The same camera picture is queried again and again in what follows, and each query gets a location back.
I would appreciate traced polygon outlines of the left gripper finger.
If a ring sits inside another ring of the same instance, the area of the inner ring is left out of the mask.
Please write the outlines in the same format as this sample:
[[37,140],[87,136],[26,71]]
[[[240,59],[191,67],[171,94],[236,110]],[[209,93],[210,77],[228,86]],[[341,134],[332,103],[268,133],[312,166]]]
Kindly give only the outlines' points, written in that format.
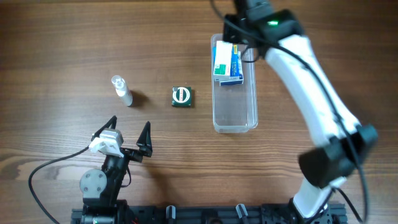
[[116,115],[112,116],[107,123],[105,123],[101,128],[99,128],[99,130],[97,130],[95,133],[93,133],[91,140],[94,140],[94,138],[97,138],[100,136],[101,132],[105,129],[105,128],[111,128],[114,129],[116,127],[116,123],[117,123],[117,117]]
[[152,149],[152,140],[150,137],[150,122],[146,122],[137,142],[136,145],[139,148],[144,148],[144,149]]

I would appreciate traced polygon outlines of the white green Panadol box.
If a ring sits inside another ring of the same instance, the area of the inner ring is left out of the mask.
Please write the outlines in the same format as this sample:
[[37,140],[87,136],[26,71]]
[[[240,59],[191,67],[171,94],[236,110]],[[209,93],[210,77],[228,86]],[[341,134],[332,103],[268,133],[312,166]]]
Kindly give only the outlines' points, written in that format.
[[216,54],[213,66],[213,75],[222,79],[230,76],[231,57],[233,45],[229,42],[219,40],[216,42]]

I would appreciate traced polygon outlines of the blue medicine box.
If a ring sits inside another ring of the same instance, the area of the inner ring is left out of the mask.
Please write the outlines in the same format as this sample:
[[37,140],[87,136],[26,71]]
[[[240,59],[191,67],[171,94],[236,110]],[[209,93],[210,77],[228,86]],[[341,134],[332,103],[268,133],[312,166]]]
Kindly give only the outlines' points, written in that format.
[[216,81],[239,80],[238,46],[219,40],[213,48],[213,78]]

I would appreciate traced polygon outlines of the white Hansaplast box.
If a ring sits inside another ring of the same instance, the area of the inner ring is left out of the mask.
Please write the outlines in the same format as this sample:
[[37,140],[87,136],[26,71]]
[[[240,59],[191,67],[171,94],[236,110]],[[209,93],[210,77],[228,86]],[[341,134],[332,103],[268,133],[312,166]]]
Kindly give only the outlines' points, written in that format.
[[242,85],[244,83],[241,52],[233,53],[231,59],[231,74],[229,80],[219,81],[220,86]]

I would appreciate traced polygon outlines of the dark green square box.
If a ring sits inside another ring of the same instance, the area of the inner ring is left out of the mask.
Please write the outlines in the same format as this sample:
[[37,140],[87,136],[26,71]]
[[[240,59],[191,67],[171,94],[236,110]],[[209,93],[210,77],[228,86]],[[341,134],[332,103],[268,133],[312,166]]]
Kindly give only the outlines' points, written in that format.
[[172,106],[189,108],[192,106],[192,89],[186,86],[174,86],[172,88]]

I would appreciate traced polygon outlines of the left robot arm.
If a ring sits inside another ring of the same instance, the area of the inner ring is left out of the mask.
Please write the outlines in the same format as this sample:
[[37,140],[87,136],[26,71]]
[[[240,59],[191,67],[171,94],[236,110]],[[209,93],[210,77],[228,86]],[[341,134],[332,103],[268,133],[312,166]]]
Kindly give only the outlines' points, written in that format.
[[150,122],[146,122],[137,142],[137,149],[122,147],[121,132],[116,129],[117,117],[113,116],[95,132],[88,149],[100,152],[105,160],[100,169],[91,169],[83,174],[80,190],[83,193],[83,208],[72,211],[72,223],[138,223],[126,200],[119,200],[119,191],[125,187],[124,176],[131,175],[129,163],[142,162],[152,156]]

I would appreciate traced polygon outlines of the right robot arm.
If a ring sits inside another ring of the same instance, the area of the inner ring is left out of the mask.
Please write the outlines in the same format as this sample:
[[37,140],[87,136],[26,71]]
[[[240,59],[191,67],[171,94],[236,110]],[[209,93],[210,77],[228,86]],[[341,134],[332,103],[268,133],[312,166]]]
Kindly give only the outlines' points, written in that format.
[[327,79],[311,41],[294,14],[276,11],[269,1],[235,0],[235,14],[223,16],[223,39],[256,49],[278,74],[298,106],[314,149],[298,158],[303,182],[290,200],[289,220],[311,223],[325,216],[328,201],[353,173],[363,192],[366,223],[369,215],[368,185],[363,164],[377,143],[376,129],[363,126],[343,104]]

